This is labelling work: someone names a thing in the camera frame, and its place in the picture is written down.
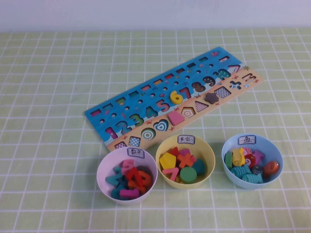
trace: bowl of wooden fish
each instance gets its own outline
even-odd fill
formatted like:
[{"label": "bowl of wooden fish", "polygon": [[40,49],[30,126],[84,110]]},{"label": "bowl of wooden fish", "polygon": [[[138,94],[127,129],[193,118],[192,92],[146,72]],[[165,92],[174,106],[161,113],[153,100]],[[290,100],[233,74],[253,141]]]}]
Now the bowl of wooden fish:
[{"label": "bowl of wooden fish", "polygon": [[283,158],[268,139],[256,134],[238,134],[223,145],[222,160],[226,175],[245,189],[261,188],[279,177]]}]

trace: yellow bowl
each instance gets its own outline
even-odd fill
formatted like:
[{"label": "yellow bowl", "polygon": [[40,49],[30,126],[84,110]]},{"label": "yellow bowl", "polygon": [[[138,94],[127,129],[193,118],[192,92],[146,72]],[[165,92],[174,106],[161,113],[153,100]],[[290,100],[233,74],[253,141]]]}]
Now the yellow bowl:
[{"label": "yellow bowl", "polygon": [[[167,178],[161,171],[159,159],[165,152],[168,152],[174,147],[178,147],[179,150],[188,148],[192,155],[205,161],[207,167],[205,175],[199,176],[195,183],[190,184],[177,183]],[[155,161],[157,169],[163,176],[163,179],[170,186],[178,189],[193,189],[199,187],[212,174],[215,168],[215,154],[212,148],[203,139],[193,135],[174,135],[163,141],[156,151]]]}]

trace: bowl of wooden shapes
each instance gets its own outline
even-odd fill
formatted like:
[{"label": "bowl of wooden shapes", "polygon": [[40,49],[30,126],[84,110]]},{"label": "bowl of wooden shapes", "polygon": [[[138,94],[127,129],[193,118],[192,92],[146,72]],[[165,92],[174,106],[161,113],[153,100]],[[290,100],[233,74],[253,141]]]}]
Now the bowl of wooden shapes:
[{"label": "bowl of wooden shapes", "polygon": [[199,187],[215,168],[212,148],[193,135],[174,135],[164,140],[155,161],[163,179],[178,189]]}]

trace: heart cutout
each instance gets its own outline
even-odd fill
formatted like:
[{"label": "heart cutout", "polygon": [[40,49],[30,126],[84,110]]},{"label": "heart cutout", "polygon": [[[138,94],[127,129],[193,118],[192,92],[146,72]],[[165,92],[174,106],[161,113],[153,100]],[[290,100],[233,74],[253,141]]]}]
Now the heart cutout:
[{"label": "heart cutout", "polygon": [[169,123],[167,120],[162,119],[154,124],[154,128],[159,131],[167,131],[169,128]]}]

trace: blue bowl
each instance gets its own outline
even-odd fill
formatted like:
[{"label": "blue bowl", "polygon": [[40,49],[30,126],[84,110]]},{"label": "blue bowl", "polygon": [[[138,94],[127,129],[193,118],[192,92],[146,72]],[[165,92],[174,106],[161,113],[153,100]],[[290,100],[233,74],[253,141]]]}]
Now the blue bowl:
[{"label": "blue bowl", "polygon": [[[225,154],[228,151],[232,151],[233,149],[236,148],[241,148],[241,147],[247,147],[250,148],[252,151],[254,150],[259,150],[260,152],[265,154],[264,159],[261,160],[260,164],[261,166],[265,166],[268,162],[270,161],[277,161],[280,164],[280,169],[278,172],[274,175],[272,175],[269,179],[269,181],[264,183],[249,183],[246,181],[243,181],[242,179],[236,177],[231,173],[231,171],[227,168],[225,165]],[[246,189],[257,189],[264,187],[265,185],[273,182],[279,175],[281,174],[283,170],[283,158],[281,155],[281,152],[279,149],[268,139],[261,137],[256,134],[249,134],[249,133],[243,133],[243,134],[238,134],[230,139],[228,139],[222,149],[222,160],[223,160],[223,166],[225,173],[227,177],[237,186],[240,186],[242,188]]]}]

